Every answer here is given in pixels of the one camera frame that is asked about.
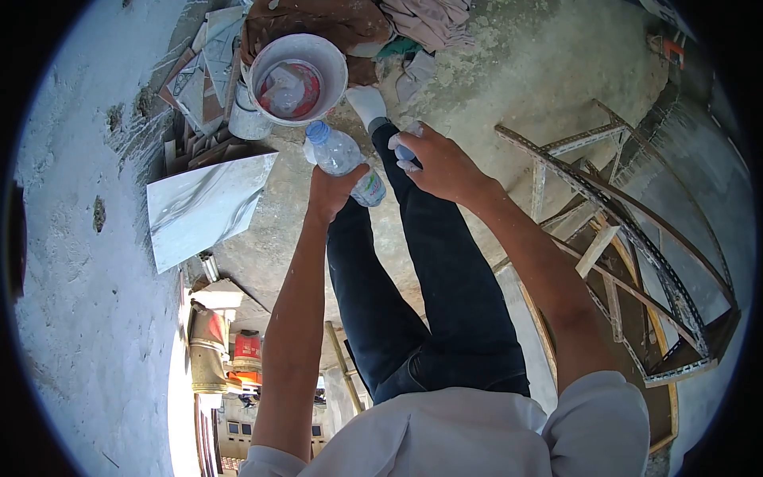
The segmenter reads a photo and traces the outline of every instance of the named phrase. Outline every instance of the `green cloth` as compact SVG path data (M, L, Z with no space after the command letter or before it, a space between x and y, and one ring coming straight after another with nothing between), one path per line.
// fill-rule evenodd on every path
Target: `green cloth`
M384 48L376 54L377 58L384 58L392 55L404 55L406 53L416 53L423 50L424 47L408 37L398 35L393 41L384 45Z

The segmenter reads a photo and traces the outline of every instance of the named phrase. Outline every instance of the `person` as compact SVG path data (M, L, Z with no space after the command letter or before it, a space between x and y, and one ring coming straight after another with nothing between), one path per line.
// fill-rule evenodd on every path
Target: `person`
M379 263L368 209L348 200L369 167L343 177L315 167L267 329L262 398L239 476L643 474L644 399L614 371L595 305L567 257L455 142L425 124L420 137L399 132L371 86L347 98L400 204L429 329ZM410 149L416 167L403 170L390 142ZM549 417L530 397L501 288L457 205L490 228L553 330L559 404ZM325 254L374 405L311 462Z

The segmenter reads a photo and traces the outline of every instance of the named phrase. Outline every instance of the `leg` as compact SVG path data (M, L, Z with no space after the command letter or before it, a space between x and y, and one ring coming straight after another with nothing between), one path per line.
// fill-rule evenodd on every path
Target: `leg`
M327 255L342 324L376 402L378 384L421 346L429 331L379 263L369 210L353 198L329 226Z
M504 294L458 206L416 187L397 166L394 151L387 148L398 129L388 122L374 126L372 122L372 142L400 203L408 250L432 330L420 356L420 371L441 379L425 381L434 388L466 385L494 390L500 390L495 387L505 379L526 383L521 377L524 358ZM421 167L418 160L414 162ZM465 377L469 372L458 363L466 361L474 361L474 366L480 363L472 368L478 382ZM451 369L453 375L443 375L444 369ZM483 372L474 373L474 369Z

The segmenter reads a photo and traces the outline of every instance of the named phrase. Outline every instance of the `white bucket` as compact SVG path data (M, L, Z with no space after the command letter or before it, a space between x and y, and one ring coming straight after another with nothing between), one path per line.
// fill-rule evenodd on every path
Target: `white bucket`
M246 93L246 84L236 84L236 100L230 111L228 131L235 137L247 140L260 140L268 137L273 130L273 123L252 106Z
M282 61L301 60L312 65L318 72L320 96L307 114L292 119L281 119L267 112L257 101L256 88L262 84L268 71ZM339 103L347 89L347 61L339 48L329 40L316 35L299 33L273 41L255 57L251 68L245 73L249 97L270 121L283 126L306 126L321 119Z

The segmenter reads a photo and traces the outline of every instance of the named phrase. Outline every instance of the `foot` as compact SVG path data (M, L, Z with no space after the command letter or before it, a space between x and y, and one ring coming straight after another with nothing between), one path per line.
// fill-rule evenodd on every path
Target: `foot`
M354 86L345 92L347 101L353 107L360 121L363 121L365 130L369 130L369 124L376 118L386 118L387 106L384 104L382 94L373 86Z

